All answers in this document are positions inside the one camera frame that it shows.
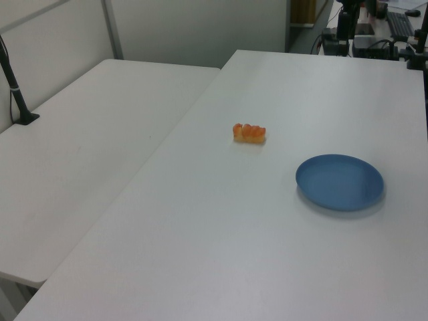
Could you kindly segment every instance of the wall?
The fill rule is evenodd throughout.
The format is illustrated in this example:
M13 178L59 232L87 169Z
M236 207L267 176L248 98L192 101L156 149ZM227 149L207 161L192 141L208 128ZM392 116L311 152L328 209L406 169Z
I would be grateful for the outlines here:
M42 13L36 16L6 6L23 23L6 25L2 37L25 102L33 110L113 53L101 0L26 1L46 6L33 7ZM1 14L7 16L3 8ZM13 115L19 117L15 101ZM0 132L9 126L9 85L0 72Z
M124 59L216 68L237 49L284 52L288 2L107 0Z
M65 2L64 0L6 0L1 1L0 11L0 33L20 25L24 21L39 15L56 5Z
M327 4L327 0L318 0L316 2L316 7L315 7L315 16L319 16L321 10L323 10L323 8L325 7L325 5Z

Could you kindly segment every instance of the black stand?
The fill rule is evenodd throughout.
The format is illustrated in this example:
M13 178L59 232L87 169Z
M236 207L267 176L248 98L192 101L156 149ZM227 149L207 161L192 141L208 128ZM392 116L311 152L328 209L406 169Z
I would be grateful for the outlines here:
M6 48L3 47L2 43L0 43L0 63L6 75L7 82L9 82L9 86L11 88L13 97L15 98L19 112L21 113L20 119L15 121L15 123L20 125L28 125L39 118L39 115L29 112L21 94L21 90L19 89L15 75L13 74L12 67L9 63L9 57L6 54Z
M423 16L422 28L417 30L416 34L419 37L416 52L410 48L402 49L400 50L400 57L407 60L407 69L425 71L425 62L428 61L428 55L424 53L428 35L428 10L425 11L425 15Z
M337 0L343 4L338 17L337 30L324 29L321 34L322 47L326 56L347 56L349 40L354 39L360 4L364 0Z

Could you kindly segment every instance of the floor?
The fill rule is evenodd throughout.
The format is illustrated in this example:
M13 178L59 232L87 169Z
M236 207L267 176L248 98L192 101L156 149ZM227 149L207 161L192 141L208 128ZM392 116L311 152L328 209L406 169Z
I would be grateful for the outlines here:
M332 10L334 0L327 0L327 4L312 28L296 28L290 30L290 53L310 54L312 44L316 37L327 26L328 17Z
M21 284L0 278L0 321L12 321L34 293Z

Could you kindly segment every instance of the plate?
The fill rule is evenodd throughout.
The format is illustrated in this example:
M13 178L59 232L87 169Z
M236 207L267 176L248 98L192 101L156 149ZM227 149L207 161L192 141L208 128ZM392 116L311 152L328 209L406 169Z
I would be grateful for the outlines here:
M315 204L338 211L356 211L379 201L382 175L355 157L327 154L310 158L296 171L296 182Z

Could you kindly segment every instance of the keyboard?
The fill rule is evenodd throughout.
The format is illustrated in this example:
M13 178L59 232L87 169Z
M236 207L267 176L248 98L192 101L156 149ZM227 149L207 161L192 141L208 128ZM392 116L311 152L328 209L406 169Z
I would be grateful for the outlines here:
M391 37L396 41L407 41L408 37L415 35L409 18L404 13L388 12L387 21L391 30Z

